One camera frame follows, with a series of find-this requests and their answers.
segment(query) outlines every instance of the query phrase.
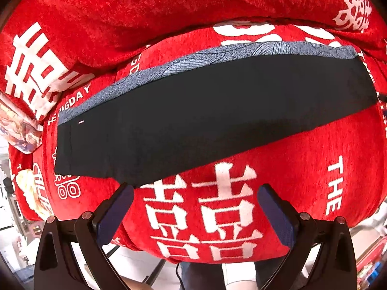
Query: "floor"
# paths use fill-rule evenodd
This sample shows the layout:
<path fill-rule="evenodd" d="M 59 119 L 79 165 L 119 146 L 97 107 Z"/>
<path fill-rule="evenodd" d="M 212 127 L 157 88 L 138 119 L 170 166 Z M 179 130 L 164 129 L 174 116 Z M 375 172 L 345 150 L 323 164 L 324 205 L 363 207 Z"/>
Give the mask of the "floor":
<path fill-rule="evenodd" d="M 84 268 L 86 261 L 83 258 L 79 245 L 73 243 L 72 246 L 88 285 L 93 289 L 99 289 Z M 113 244 L 108 244 L 103 247 L 103 250 L 108 252 L 113 247 Z M 124 247 L 120 247 L 109 259 L 121 276 L 138 281 L 142 281 L 149 275 L 160 260 L 146 252 L 135 252 Z M 166 262 L 156 282 L 152 286 L 153 289 L 179 290 L 180 282 L 176 276 L 175 269 L 176 265 Z M 239 280 L 255 280 L 255 268 L 252 262 L 223 265 L 223 272 L 226 285 Z"/>

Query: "dark fabric panel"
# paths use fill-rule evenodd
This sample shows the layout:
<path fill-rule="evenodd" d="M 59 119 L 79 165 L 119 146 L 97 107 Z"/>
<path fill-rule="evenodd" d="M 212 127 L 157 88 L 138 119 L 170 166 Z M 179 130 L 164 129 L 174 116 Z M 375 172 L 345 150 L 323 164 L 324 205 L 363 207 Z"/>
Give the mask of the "dark fabric panel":
<path fill-rule="evenodd" d="M 14 186 L 12 185 L 12 181 L 11 181 L 11 178 L 5 178 L 3 180 L 3 184 L 4 184 L 4 187 L 5 187 L 5 191 L 7 191 L 8 194 L 13 194 L 15 192 L 14 190 Z"/>
<path fill-rule="evenodd" d="M 376 102 L 358 58 L 278 55 L 209 65 L 146 84 L 59 125 L 55 173 L 140 186 Z"/>

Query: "red fabric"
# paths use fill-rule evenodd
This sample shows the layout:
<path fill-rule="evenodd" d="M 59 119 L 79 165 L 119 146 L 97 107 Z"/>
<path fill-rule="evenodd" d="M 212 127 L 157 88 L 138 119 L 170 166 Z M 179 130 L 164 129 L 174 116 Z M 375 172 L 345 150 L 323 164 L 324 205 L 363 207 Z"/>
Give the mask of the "red fabric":
<path fill-rule="evenodd" d="M 345 13 L 349 9 L 351 16 Z M 332 32 L 346 28 L 336 33 L 387 61 L 387 27 L 368 0 L 23 0 L 0 34 L 0 90 L 28 115 L 42 120 L 59 99 L 57 91 L 115 68 L 166 36 L 236 18 L 298 22 Z M 15 58 L 15 36 L 22 38 L 35 23 L 39 32 L 17 47 L 31 47 L 39 36 L 36 45 L 42 48 L 35 56 L 30 51 L 36 73 L 29 79 L 31 65 L 21 73 L 18 86 L 12 86 L 18 76 L 6 78 L 20 72 L 16 67 L 23 60 Z M 49 50 L 50 59 L 43 61 L 54 62 L 55 57 L 57 64 L 37 62 Z M 53 65 L 54 73 L 47 76 Z"/>
<path fill-rule="evenodd" d="M 251 32 L 251 25 L 240 24 L 233 27 Z M 307 34 L 304 30 L 325 38 Z M 117 73 L 107 73 L 77 90 L 68 91 L 47 117 L 43 145 L 33 154 L 34 162 L 41 169 L 55 215 L 60 219 L 69 219 L 79 217 L 85 210 L 95 210 L 118 186 L 111 179 L 55 176 L 53 167 L 57 118 L 61 110 L 70 105 L 79 105 L 117 78 L 140 69 L 168 62 L 187 53 L 219 46 L 226 40 L 256 41 L 270 35 L 273 38 L 274 34 L 282 40 L 311 38 L 325 44 L 348 44 L 345 40 L 319 30 L 301 29 L 293 25 L 271 27 L 266 34 L 254 36 L 222 36 L 211 27 L 167 38 L 147 48 Z M 376 89 L 387 92 L 386 78 L 382 73 L 386 66 L 364 55 L 359 49 L 357 51 L 366 60 Z M 379 103 L 310 132 L 182 172 L 178 177 L 163 179 L 162 184 L 173 184 L 164 191 L 160 191 L 160 182 L 156 183 L 159 187 L 157 192 L 152 186 L 137 189 L 133 205 L 116 234 L 115 238 L 118 239 L 114 239 L 114 242 L 131 249 L 145 250 L 172 262 L 256 261 L 283 255 L 287 248 L 280 245 L 257 204 L 257 189 L 266 182 L 298 211 L 307 211 L 317 219 L 332 220 L 342 215 L 350 226 L 354 226 L 373 214 L 387 194 L 383 174 L 386 168 L 386 129 L 381 106 Z M 342 156 L 342 173 L 339 168 L 328 171 L 329 166 L 339 162 L 339 156 Z M 218 182 L 223 180 L 224 186 L 228 175 L 235 179 L 241 178 L 245 173 L 245 180 L 231 182 L 232 195 L 240 194 L 246 184 L 241 197 L 230 197 L 230 192 L 225 191 L 225 188 L 221 191 L 223 194 L 218 194 L 218 187 L 214 185 L 217 178 Z M 340 181 L 340 178 L 343 180 L 337 184 L 337 190 L 342 189 L 342 194 L 328 199 L 328 195 L 333 192 L 329 183 Z M 212 182 L 213 185 L 195 186 L 203 182 Z M 199 200 L 218 195 L 222 199 Z M 340 197 L 339 209 L 338 201 L 327 206 Z M 243 215 L 239 214 L 239 206 L 243 207 Z M 252 208 L 252 222 L 248 220 L 249 208 Z M 226 225 L 233 222 L 242 223 L 236 226 Z"/>

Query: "white chinese character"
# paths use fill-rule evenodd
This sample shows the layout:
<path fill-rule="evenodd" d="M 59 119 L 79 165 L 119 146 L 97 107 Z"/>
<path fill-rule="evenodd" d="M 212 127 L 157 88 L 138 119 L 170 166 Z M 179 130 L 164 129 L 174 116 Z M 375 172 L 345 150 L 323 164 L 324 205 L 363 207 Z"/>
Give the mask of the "white chinese character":
<path fill-rule="evenodd" d="M 248 26 L 248 28 L 236 28 L 236 26 Z M 215 24 L 214 30 L 222 36 L 256 36 L 268 34 L 274 30 L 274 25 L 269 23 L 252 23 L 250 21 L 229 21 Z"/>
<path fill-rule="evenodd" d="M 198 260 L 200 257 L 199 255 L 197 254 L 198 252 L 198 248 L 197 247 L 194 247 L 192 245 L 189 245 L 189 244 L 184 244 L 183 246 L 171 246 L 171 245 L 166 245 L 162 242 L 159 242 L 157 241 L 157 245 L 159 246 L 160 248 L 160 251 L 161 251 L 161 254 L 166 257 L 166 258 L 169 258 L 171 256 L 174 256 L 174 257 L 185 257 L 185 258 L 191 258 L 193 260 Z M 184 255 L 171 255 L 169 249 L 181 249 L 181 250 L 185 250 L 185 254 Z"/>
<path fill-rule="evenodd" d="M 348 8 L 339 11 L 337 16 L 333 19 L 337 26 L 343 26 L 337 28 L 337 30 L 345 30 L 353 26 L 353 30 L 359 30 L 363 33 L 364 30 L 368 28 L 368 16 L 372 12 L 370 2 L 368 0 L 344 0 L 344 2 L 347 4 Z"/>
<path fill-rule="evenodd" d="M 153 207 L 149 206 L 148 204 L 145 205 L 146 212 L 148 214 L 148 219 L 150 226 L 157 230 L 160 229 L 163 233 L 164 237 L 168 236 L 167 230 L 165 227 L 170 227 L 172 230 L 172 235 L 176 239 L 177 234 L 179 233 L 179 230 L 187 229 L 187 212 L 180 208 L 177 205 L 174 205 L 171 210 L 163 210 L 163 209 L 154 209 Z M 175 216 L 176 224 L 163 224 L 159 223 L 157 220 L 156 213 L 163 213 L 163 214 L 173 214 Z"/>
<path fill-rule="evenodd" d="M 51 208 L 50 201 L 48 200 L 48 197 L 46 194 L 47 192 L 46 192 L 45 184 L 43 182 L 43 177 L 42 177 L 42 173 L 40 171 L 40 167 L 36 162 L 34 162 L 32 169 L 34 172 L 36 192 L 37 192 L 37 196 L 39 197 L 39 201 L 46 208 L 46 210 L 48 210 L 51 213 L 51 215 L 53 215 L 54 212 Z"/>
<path fill-rule="evenodd" d="M 213 202 L 213 201 L 222 201 L 232 198 L 240 198 L 253 195 L 253 190 L 245 183 L 242 186 L 242 190 L 239 194 L 232 193 L 231 184 L 239 181 L 247 181 L 257 178 L 257 174 L 253 168 L 250 168 L 248 165 L 245 167 L 245 172 L 243 176 L 238 178 L 230 177 L 230 169 L 233 167 L 232 163 L 221 162 L 215 165 L 215 175 L 216 181 L 214 182 L 204 182 L 204 183 L 192 183 L 192 187 L 198 188 L 202 186 L 214 186 L 218 187 L 218 196 L 210 198 L 199 198 L 199 202 Z"/>
<path fill-rule="evenodd" d="M 18 35 L 14 37 L 15 54 L 11 66 L 7 66 L 4 76 L 7 80 L 6 94 L 12 94 L 15 87 L 14 97 L 20 98 L 22 96 L 24 102 L 35 113 L 36 119 L 47 115 L 48 111 L 57 103 L 59 94 L 55 92 L 66 90 L 70 86 L 78 85 L 94 77 L 93 74 L 81 75 L 72 81 L 79 74 L 73 71 L 60 80 L 59 78 L 66 74 L 68 69 L 58 57 L 50 49 L 41 57 L 38 56 L 38 52 L 48 42 L 46 35 L 39 34 L 27 47 L 27 43 L 40 30 L 41 27 L 36 22 L 20 37 Z M 33 67 L 30 75 L 27 75 L 30 65 Z"/>
<path fill-rule="evenodd" d="M 294 26 L 301 29 L 303 32 L 305 32 L 309 35 L 312 35 L 314 37 L 318 37 L 318 38 L 325 39 L 325 40 L 333 40 L 335 38 L 334 35 L 332 35 L 330 32 L 327 32 L 325 29 L 322 29 L 322 28 L 314 28 L 314 27 L 303 26 L 303 25 L 294 25 Z M 312 38 L 309 38 L 309 37 L 305 37 L 305 41 L 311 42 L 314 44 L 316 43 L 319 45 L 326 45 L 326 44 L 323 44 L 322 42 L 319 42 L 319 41 L 312 39 Z M 333 47 L 333 48 L 338 48 L 338 47 L 341 47 L 341 43 L 338 41 L 332 41 L 328 44 L 328 46 Z"/>
<path fill-rule="evenodd" d="M 247 227 L 248 225 L 253 223 L 254 204 L 244 199 L 236 207 L 211 209 L 206 206 L 202 206 L 201 209 L 202 209 L 203 222 L 204 222 L 204 227 L 206 228 L 206 232 L 214 233 L 218 231 L 221 240 L 225 240 L 226 238 L 226 231 L 223 228 L 229 227 L 229 226 L 233 227 L 233 239 L 228 240 L 230 242 L 234 242 L 238 240 L 251 240 L 251 239 L 262 238 L 262 234 L 259 231 L 254 230 L 253 235 L 251 237 L 237 239 L 238 234 L 242 230 L 242 228 Z M 231 211 L 238 211 L 239 213 L 238 221 L 221 223 L 221 224 L 217 223 L 217 220 L 216 220 L 217 213 L 229 213 Z"/>
<path fill-rule="evenodd" d="M 191 244 L 199 244 L 200 241 L 199 239 L 194 236 L 193 234 L 190 235 L 188 240 L 181 240 L 181 239 L 176 239 L 176 238 L 164 238 L 164 237 L 155 237 L 155 236 L 150 236 L 154 240 L 163 240 L 163 241 L 172 241 L 172 242 L 181 242 L 181 243 L 191 243 Z"/>
<path fill-rule="evenodd" d="M 50 126 L 52 122 L 55 122 L 57 120 L 57 114 L 54 113 L 54 116 L 51 117 L 51 119 L 48 120 L 48 125 Z"/>
<path fill-rule="evenodd" d="M 163 184 L 163 180 L 156 181 L 154 184 L 145 184 L 141 188 L 154 189 L 155 197 L 145 197 L 144 201 L 163 202 L 163 203 L 182 203 L 184 202 L 183 197 L 176 191 L 173 193 L 172 199 L 165 198 L 165 190 L 170 189 L 185 189 L 187 185 L 181 176 L 176 175 L 174 184 Z"/>
<path fill-rule="evenodd" d="M 112 239 L 112 243 L 113 243 L 113 244 L 116 244 L 116 245 L 119 245 L 119 246 L 125 247 L 125 245 L 123 245 L 123 244 L 121 243 L 121 238 L 114 238 L 114 239 Z"/>
<path fill-rule="evenodd" d="M 210 246 L 212 258 L 214 261 L 220 261 L 227 258 L 243 258 L 244 260 L 253 256 L 254 248 L 257 245 L 251 242 L 244 242 L 239 247 L 225 247 L 219 248 L 216 246 Z M 242 256 L 221 256 L 221 251 L 233 251 L 233 250 L 241 250 Z"/>

